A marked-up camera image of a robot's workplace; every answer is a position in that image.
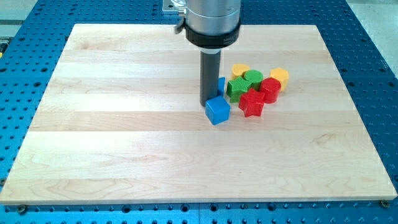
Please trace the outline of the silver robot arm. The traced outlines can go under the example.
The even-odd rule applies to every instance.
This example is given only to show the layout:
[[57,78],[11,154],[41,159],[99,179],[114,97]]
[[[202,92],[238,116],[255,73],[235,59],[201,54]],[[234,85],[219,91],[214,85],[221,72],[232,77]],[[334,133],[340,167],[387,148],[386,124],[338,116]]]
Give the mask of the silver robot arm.
[[186,39],[205,54],[218,54],[239,36],[241,0],[186,0],[180,9],[176,34],[185,31]]

